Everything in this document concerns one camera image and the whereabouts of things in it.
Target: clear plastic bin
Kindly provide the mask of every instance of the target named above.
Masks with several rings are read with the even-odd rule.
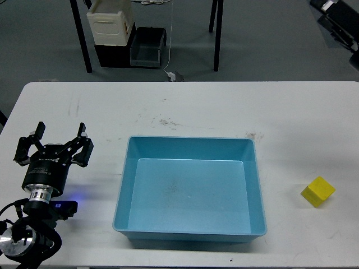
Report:
[[[130,50],[131,66],[160,68],[166,39],[165,28],[137,28]]]

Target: black table leg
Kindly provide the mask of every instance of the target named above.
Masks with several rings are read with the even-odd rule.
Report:
[[[82,28],[82,24],[81,24],[81,18],[80,18],[80,13],[79,13],[79,7],[77,6],[77,0],[70,0],[70,4],[71,4],[71,8],[72,8],[73,19],[75,20],[77,35],[79,36],[82,55],[84,56],[86,70],[88,73],[91,73],[92,66],[91,66],[89,51],[88,51],[88,48],[86,45],[84,29]]]
[[[217,26],[215,33],[215,47],[214,47],[214,72],[218,71],[219,67],[219,51],[220,51],[220,36],[222,34],[222,17],[223,17],[223,0],[218,0],[218,10],[217,10]]]
[[[211,18],[209,20],[209,29],[208,29],[208,32],[210,32],[210,33],[213,33],[213,26],[214,26],[215,13],[217,10],[217,3],[218,3],[218,0],[212,1]]]
[[[0,110],[0,124],[5,126],[5,123],[7,122],[6,116],[1,112]]]

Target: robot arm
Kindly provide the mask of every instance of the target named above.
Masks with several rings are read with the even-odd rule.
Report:
[[[72,217],[77,212],[77,202],[51,201],[51,198],[62,195],[71,164],[87,166],[94,145],[85,130],[81,123],[72,141],[43,146],[40,140],[45,124],[39,122],[36,131],[19,139],[14,161],[21,166],[29,165],[22,188],[30,193],[30,198],[15,201],[0,211],[1,215],[15,206],[19,218],[15,223],[0,221],[0,255],[20,262],[19,269],[37,268],[61,247],[61,237],[54,229],[56,221]],[[29,157],[32,145],[37,152]]]

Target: black metal frame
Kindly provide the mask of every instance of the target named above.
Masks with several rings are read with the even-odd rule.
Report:
[[[84,0],[88,9],[91,7],[91,0]],[[214,20],[217,14],[217,25],[216,25],[216,35],[215,35],[215,46],[214,46],[214,63],[213,70],[214,72],[218,72],[219,69],[219,52],[220,52],[220,38],[222,35],[222,18],[223,18],[223,1],[224,0],[213,0],[212,1],[212,9],[211,9],[211,17],[209,22],[210,33],[213,33]],[[88,73],[92,72],[92,66],[89,56],[89,51],[86,45],[86,39],[84,35],[84,29],[82,28],[79,7],[77,5],[77,0],[70,0],[73,19],[75,20],[77,35],[79,36],[79,41],[81,45],[82,55],[84,57],[86,70]]]
[[[90,9],[92,3],[91,0],[84,0],[86,3],[86,6],[88,9]],[[89,56],[89,51],[86,45],[86,39],[84,34],[84,29],[82,28],[81,19],[80,19],[80,13],[79,13],[79,7],[77,5],[77,0],[70,0],[73,19],[75,20],[77,35],[79,36],[80,46],[82,50],[82,56],[84,57],[86,70],[88,73],[92,73],[92,66]]]
[[[210,33],[213,33],[214,19],[217,13],[217,25],[215,29],[216,33],[215,33],[215,46],[214,46],[214,63],[213,63],[214,72],[217,72],[219,68],[220,37],[222,35],[223,1],[224,0],[212,1],[211,18],[209,21],[208,31]]]

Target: scuff mark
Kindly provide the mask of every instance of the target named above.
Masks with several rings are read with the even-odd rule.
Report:
[[[262,140],[262,138],[264,137],[264,134],[256,133],[256,132],[253,132],[253,133],[246,132],[245,136],[247,138],[250,138],[250,139],[254,140],[255,142],[259,143]]]
[[[77,107],[76,107],[76,114],[75,114],[76,117],[79,116],[80,100],[81,100],[81,96],[77,100]]]
[[[169,121],[167,121],[167,120],[165,120],[165,119],[161,119],[161,120],[159,121],[159,123],[162,124],[162,125],[164,125],[164,126],[168,126],[168,125],[174,125],[174,126],[181,125],[181,124],[178,124],[178,123],[175,123],[175,122],[169,122]]]
[[[160,119],[159,123],[162,124],[163,126],[184,126],[184,127],[190,127],[190,128],[201,128],[201,129],[215,129],[215,128],[211,128],[211,127],[200,127],[200,126],[189,126],[189,125],[183,125],[183,124],[179,124],[179,123],[175,123],[173,121],[168,121],[166,119]]]
[[[342,237],[342,233],[340,232],[340,230],[337,230],[331,237],[329,237],[328,239],[333,239],[336,235],[339,235],[339,237]]]
[[[68,105],[68,111],[67,111],[67,115],[68,115],[68,116],[71,115],[72,99],[73,99],[73,92],[72,92],[72,94],[71,94],[70,104]]]

